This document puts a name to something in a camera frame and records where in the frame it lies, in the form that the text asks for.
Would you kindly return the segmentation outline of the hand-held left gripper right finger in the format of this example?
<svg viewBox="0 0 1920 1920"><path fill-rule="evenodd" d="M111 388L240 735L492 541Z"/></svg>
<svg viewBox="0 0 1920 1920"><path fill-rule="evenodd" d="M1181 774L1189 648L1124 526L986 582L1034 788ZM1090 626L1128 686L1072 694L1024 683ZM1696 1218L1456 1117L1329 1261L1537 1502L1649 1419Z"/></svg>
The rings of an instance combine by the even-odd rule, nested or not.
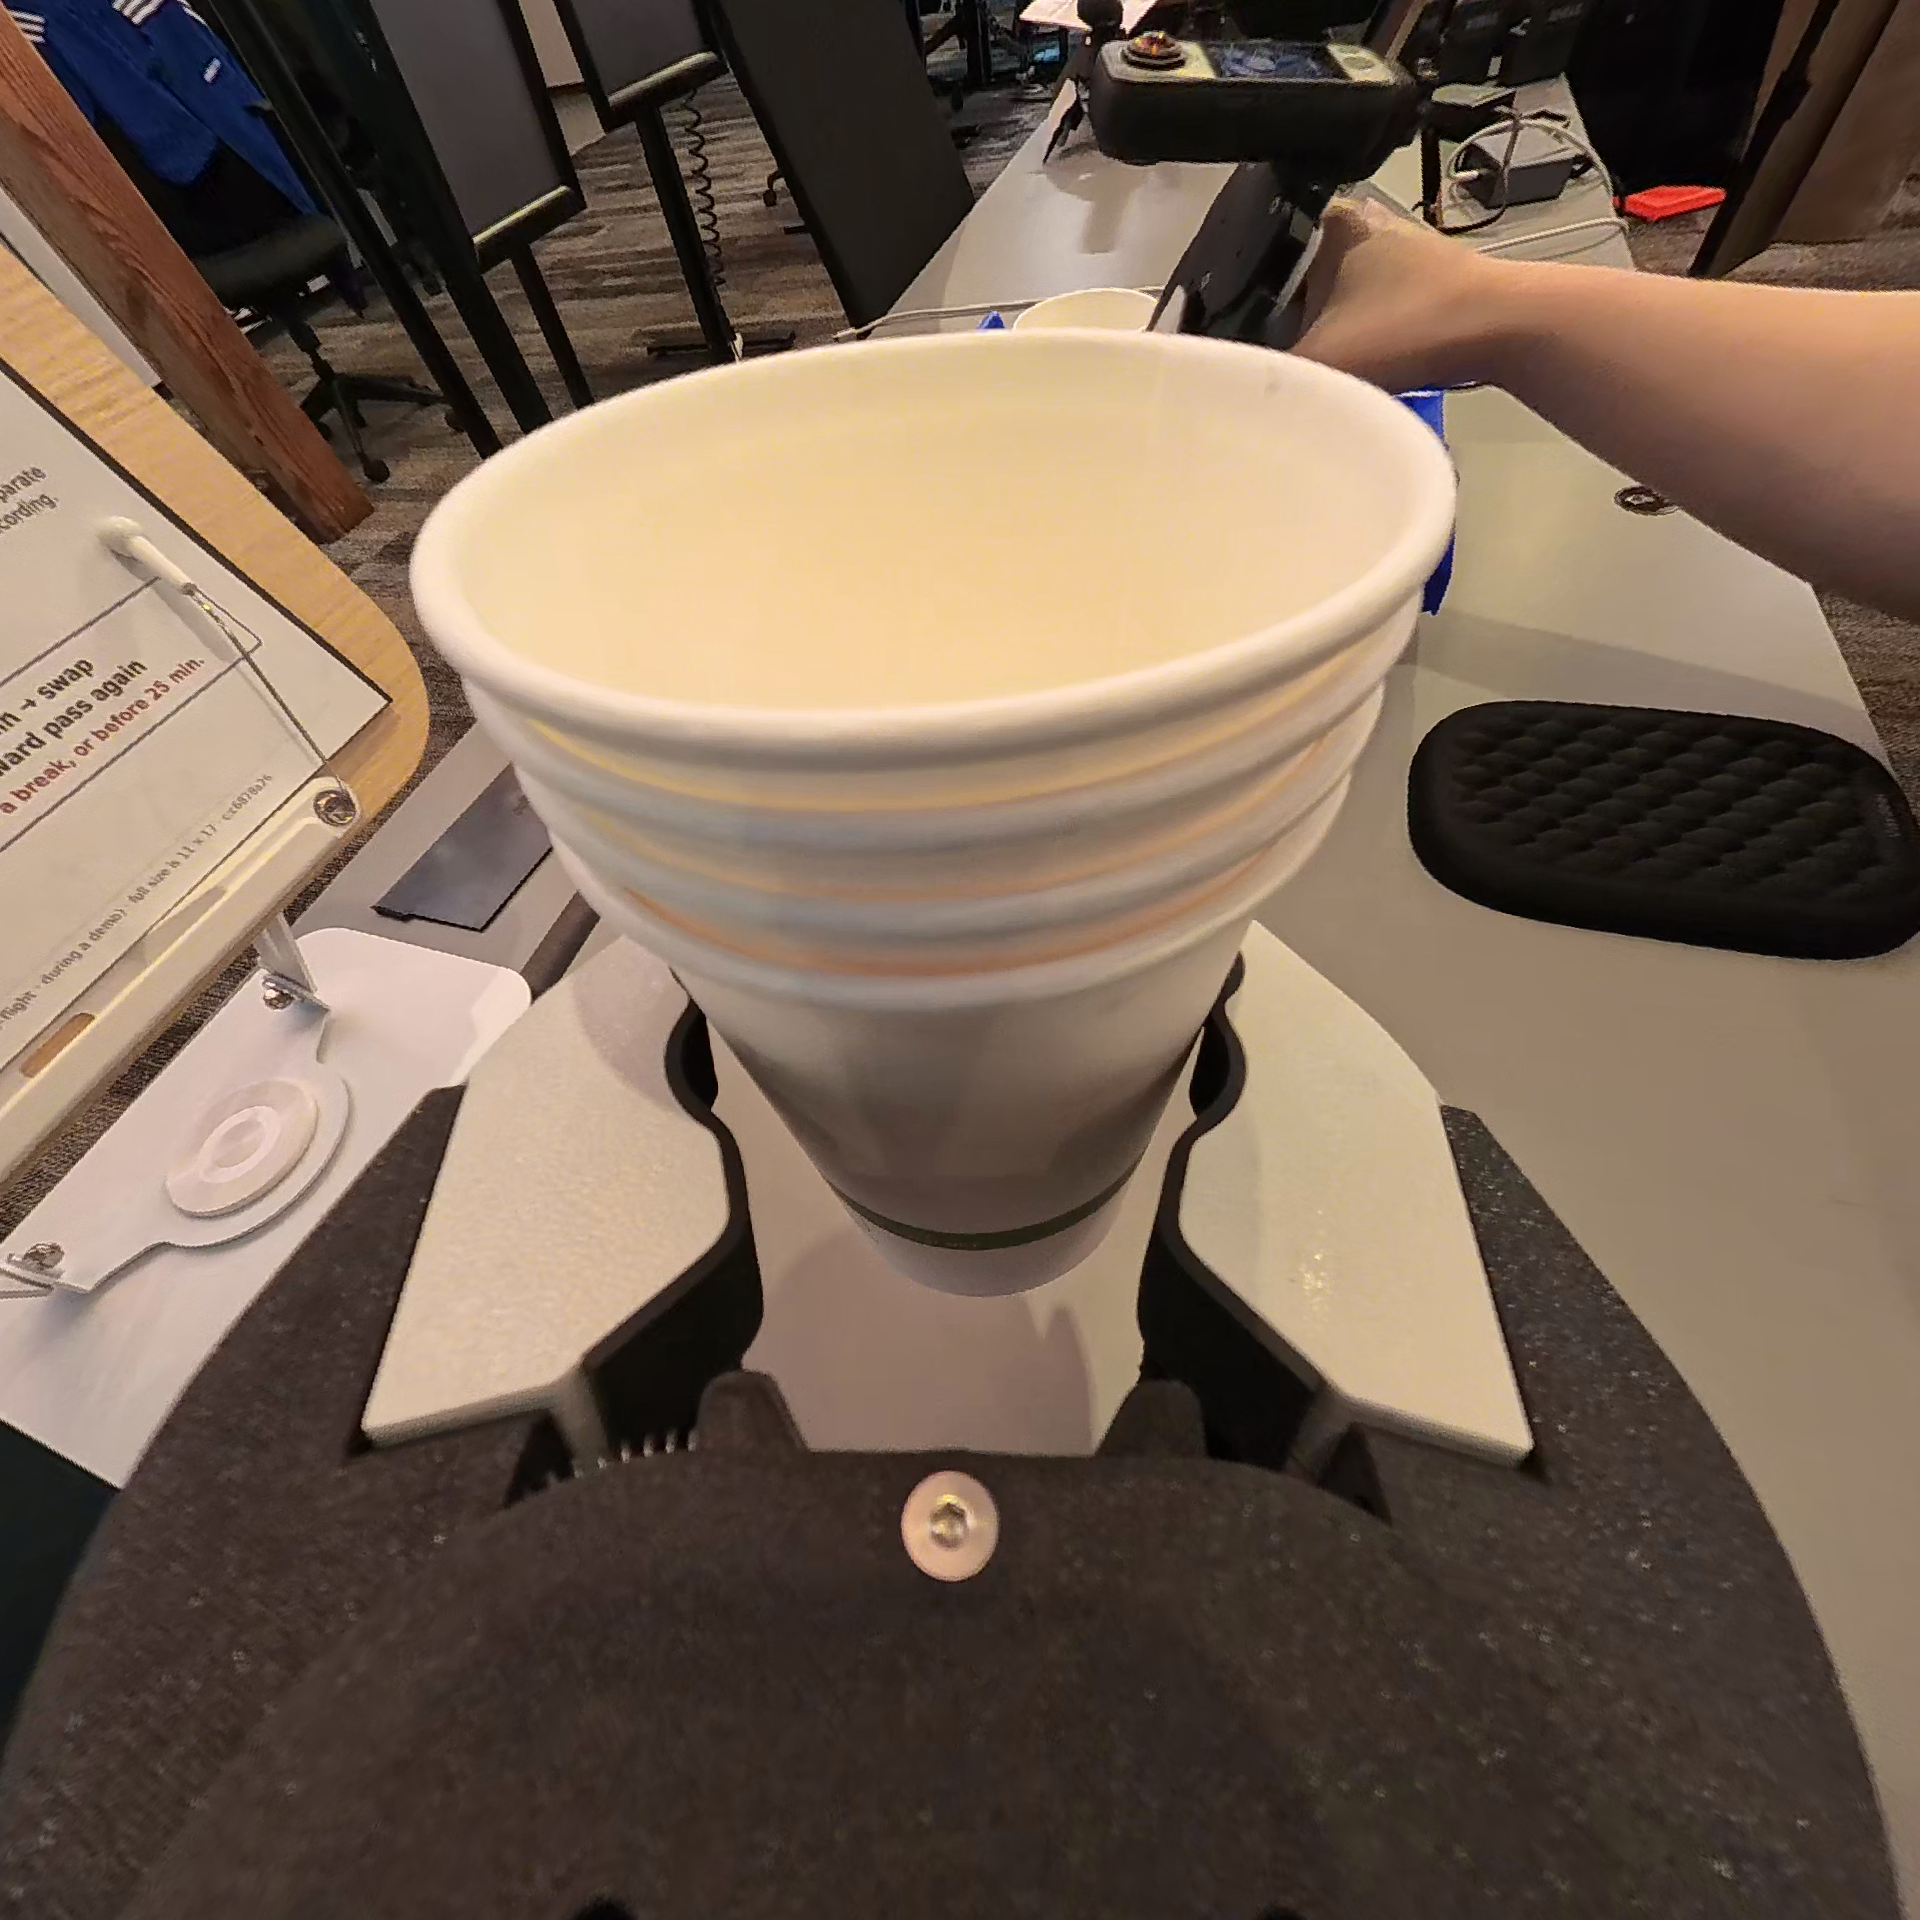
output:
<svg viewBox="0 0 1920 1920"><path fill-rule="evenodd" d="M1501 1470L1529 1418L1442 1103L1268 927L1190 1058L1140 1275L1142 1370L1217 1456L1318 1470L1356 1430Z"/></svg>

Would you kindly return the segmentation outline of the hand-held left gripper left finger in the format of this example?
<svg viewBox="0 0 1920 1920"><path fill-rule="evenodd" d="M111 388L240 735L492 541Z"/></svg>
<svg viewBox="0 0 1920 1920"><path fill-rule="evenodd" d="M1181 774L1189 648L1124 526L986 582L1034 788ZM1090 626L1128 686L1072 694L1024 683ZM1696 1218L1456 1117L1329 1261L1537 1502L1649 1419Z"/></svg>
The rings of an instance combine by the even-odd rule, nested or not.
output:
<svg viewBox="0 0 1920 1920"><path fill-rule="evenodd" d="M548 1419L568 1453L686 1445L761 1327L744 1165L704 1015L612 943L464 1086L364 1413L383 1450Z"/></svg>

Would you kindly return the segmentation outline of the person's right forearm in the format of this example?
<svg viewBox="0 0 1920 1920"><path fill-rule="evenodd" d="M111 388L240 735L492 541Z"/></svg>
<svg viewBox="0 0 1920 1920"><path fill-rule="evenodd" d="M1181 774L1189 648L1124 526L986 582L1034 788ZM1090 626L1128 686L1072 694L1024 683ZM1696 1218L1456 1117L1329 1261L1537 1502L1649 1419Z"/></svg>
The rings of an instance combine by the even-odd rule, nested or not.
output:
<svg viewBox="0 0 1920 1920"><path fill-rule="evenodd" d="M1918 292L1476 268L1474 376L1812 588L1918 619Z"/></svg>

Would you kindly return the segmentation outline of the person's right hand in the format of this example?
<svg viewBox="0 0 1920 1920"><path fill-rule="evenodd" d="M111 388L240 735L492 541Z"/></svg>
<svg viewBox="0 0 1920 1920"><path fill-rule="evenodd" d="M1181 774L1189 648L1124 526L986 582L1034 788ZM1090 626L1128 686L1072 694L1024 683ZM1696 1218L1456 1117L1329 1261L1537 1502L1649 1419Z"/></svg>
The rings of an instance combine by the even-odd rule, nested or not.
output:
<svg viewBox="0 0 1920 1920"><path fill-rule="evenodd" d="M1506 296L1501 262L1374 200L1334 198L1292 355L1386 394L1476 384L1501 365Z"/></svg>

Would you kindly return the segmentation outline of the grey power adapter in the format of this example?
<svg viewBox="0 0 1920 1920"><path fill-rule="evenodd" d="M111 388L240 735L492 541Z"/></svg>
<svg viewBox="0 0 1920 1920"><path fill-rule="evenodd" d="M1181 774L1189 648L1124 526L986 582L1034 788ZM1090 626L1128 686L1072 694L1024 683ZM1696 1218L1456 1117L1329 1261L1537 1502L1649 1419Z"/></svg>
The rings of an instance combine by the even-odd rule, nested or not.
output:
<svg viewBox="0 0 1920 1920"><path fill-rule="evenodd" d="M1570 182L1604 175L1585 136L1553 111L1506 111L1460 142L1447 187L1493 220L1510 207L1557 200Z"/></svg>

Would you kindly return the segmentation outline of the black desk strip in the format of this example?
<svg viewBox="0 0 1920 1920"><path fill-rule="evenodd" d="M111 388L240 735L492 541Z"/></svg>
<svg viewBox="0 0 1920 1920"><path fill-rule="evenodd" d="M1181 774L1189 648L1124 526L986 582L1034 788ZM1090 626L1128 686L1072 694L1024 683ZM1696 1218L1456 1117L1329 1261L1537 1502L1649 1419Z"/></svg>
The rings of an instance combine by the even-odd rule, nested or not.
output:
<svg viewBox="0 0 1920 1920"><path fill-rule="evenodd" d="M486 931L550 855L550 836L512 768L501 771L421 858L372 900L383 922Z"/></svg>

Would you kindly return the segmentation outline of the black high-back chair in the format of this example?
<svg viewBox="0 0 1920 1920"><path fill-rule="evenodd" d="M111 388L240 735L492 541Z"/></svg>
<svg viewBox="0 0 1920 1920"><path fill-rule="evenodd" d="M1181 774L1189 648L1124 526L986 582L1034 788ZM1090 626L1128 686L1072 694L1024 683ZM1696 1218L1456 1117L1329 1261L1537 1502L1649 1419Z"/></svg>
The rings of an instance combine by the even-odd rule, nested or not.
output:
<svg viewBox="0 0 1920 1920"><path fill-rule="evenodd" d="M721 56L855 327L881 319L973 207L897 2L711 2Z"/></svg>

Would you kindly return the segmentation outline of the black quilted wrist pad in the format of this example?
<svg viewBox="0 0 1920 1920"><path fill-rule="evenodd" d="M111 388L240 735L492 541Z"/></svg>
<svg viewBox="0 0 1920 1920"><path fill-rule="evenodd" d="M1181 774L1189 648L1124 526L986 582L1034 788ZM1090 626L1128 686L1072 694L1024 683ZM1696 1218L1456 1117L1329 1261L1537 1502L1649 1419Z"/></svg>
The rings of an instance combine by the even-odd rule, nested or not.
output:
<svg viewBox="0 0 1920 1920"><path fill-rule="evenodd" d="M1497 702L1407 763L1407 840L1520 922L1850 962L1918 931L1918 827L1868 749L1714 711Z"/></svg>

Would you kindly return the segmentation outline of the black framed board stand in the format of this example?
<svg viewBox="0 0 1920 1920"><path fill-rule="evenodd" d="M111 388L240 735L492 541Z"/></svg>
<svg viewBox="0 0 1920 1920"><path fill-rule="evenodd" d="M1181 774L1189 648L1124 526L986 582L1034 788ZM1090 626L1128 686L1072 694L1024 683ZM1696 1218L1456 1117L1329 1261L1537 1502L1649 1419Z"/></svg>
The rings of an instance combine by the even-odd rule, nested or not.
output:
<svg viewBox="0 0 1920 1920"><path fill-rule="evenodd" d="M450 299L521 430L553 419L489 275L509 268L574 410L592 384L537 260L588 211L514 2L370 2L357 29Z"/></svg>
<svg viewBox="0 0 1920 1920"><path fill-rule="evenodd" d="M657 336L650 356L708 363L746 355L721 302L725 259L705 152L701 91L725 75L704 13L693 2L557 2L560 27L600 130L634 132L693 327Z"/></svg>

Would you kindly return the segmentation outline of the tan jacket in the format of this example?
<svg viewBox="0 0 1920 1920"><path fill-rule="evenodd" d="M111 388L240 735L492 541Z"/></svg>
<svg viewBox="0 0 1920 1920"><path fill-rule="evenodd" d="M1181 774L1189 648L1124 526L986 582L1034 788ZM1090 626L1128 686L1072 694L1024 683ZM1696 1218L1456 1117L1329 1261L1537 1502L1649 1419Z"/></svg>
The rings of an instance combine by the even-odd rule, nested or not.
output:
<svg viewBox="0 0 1920 1920"><path fill-rule="evenodd" d="M1918 156L1918 4L1784 2L1725 200L1688 275L1876 234Z"/></svg>

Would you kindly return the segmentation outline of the printed instruction sheet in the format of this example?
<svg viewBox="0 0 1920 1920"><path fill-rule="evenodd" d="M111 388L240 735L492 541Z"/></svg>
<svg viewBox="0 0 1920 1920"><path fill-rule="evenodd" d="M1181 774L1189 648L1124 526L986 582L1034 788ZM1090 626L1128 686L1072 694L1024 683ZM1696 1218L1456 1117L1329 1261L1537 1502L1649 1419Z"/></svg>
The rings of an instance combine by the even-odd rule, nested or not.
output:
<svg viewBox="0 0 1920 1920"><path fill-rule="evenodd" d="M13 371L1 458L10 1063L391 700Z"/></svg>

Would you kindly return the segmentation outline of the black office chair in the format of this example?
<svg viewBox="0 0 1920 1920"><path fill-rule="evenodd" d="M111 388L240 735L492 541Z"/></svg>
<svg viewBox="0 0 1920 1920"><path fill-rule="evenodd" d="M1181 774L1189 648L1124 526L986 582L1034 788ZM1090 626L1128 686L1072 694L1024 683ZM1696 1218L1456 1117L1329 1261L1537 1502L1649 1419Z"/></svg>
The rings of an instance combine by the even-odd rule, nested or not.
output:
<svg viewBox="0 0 1920 1920"><path fill-rule="evenodd" d="M301 215L242 247L192 253L189 259L210 292L233 315L249 314L266 319L298 348L313 373L301 398L304 415L322 436L329 436L329 422L341 426L351 460L370 484L386 484L393 468L367 447L367 405L439 406L450 414L445 396L418 379L342 373L324 356L319 336L304 308L306 292L313 282L327 278L341 296L348 296L351 271L344 234L329 216Z"/></svg>

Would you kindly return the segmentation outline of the blue jacket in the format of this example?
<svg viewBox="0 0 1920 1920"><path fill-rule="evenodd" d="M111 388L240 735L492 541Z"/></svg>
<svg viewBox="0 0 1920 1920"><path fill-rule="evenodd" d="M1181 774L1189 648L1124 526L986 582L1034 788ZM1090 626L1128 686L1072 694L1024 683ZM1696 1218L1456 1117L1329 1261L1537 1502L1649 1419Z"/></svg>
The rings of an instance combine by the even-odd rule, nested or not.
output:
<svg viewBox="0 0 1920 1920"><path fill-rule="evenodd" d="M301 215L322 212L252 82L200 11L180 2L8 4L92 126L111 126L166 186L233 156Z"/></svg>

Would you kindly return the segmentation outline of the wooden post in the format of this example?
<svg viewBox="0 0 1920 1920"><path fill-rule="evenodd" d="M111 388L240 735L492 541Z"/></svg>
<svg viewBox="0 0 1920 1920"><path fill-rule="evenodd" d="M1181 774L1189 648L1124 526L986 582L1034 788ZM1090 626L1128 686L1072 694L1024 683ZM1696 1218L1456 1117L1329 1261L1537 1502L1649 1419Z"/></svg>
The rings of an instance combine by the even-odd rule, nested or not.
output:
<svg viewBox="0 0 1920 1920"><path fill-rule="evenodd" d="M40 53L1 23L1 182L202 436L322 543L367 493L249 346Z"/></svg>

